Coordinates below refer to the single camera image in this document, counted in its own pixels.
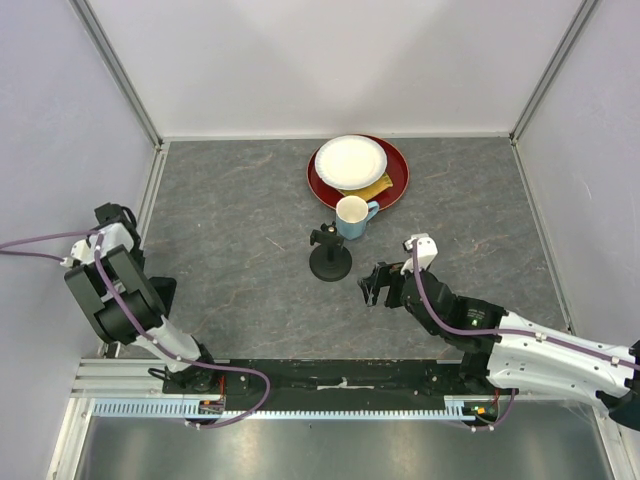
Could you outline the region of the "black phone stand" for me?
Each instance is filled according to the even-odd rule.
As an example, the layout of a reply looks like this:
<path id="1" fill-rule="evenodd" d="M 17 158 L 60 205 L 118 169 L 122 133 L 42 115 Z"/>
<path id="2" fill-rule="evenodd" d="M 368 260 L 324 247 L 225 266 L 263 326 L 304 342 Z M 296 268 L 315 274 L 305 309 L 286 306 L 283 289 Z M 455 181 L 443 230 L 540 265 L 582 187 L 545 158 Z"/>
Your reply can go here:
<path id="1" fill-rule="evenodd" d="M 345 238 L 338 233 L 335 222 L 323 223 L 310 234 L 314 250 L 309 256 L 313 275 L 324 282 L 337 282 L 345 278 L 352 268 L 352 256 L 344 246 Z"/>

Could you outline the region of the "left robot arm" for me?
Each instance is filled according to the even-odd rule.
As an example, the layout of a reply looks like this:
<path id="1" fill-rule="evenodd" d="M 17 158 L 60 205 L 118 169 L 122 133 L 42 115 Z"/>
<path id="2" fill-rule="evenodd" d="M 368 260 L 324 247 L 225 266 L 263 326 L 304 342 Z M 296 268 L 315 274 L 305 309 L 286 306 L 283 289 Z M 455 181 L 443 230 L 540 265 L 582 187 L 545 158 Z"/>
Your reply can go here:
<path id="1" fill-rule="evenodd" d="M 215 360 L 202 342 L 170 322 L 177 282 L 145 274 L 133 212 L 106 203 L 94 213 L 96 227 L 71 248 L 66 286 L 100 340 L 140 347 L 158 360 L 145 375 L 163 394 L 216 395 L 225 401 L 272 390 L 372 391 L 381 385 L 377 365 L 367 361 Z"/>

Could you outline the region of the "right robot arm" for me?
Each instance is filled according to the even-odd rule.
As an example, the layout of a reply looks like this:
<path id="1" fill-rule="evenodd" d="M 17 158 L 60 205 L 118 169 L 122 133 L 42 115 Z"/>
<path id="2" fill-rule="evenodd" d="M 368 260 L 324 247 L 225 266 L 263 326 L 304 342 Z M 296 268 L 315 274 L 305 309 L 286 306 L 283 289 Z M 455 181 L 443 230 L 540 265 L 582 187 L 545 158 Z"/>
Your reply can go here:
<path id="1" fill-rule="evenodd" d="M 457 295 L 429 270 L 378 263 L 359 280 L 367 305 L 382 290 L 387 308 L 404 308 L 430 335 L 463 352 L 458 381 L 554 395 L 590 404 L 626 428 L 639 428 L 639 347 L 587 340 L 539 325 L 488 301 Z"/>

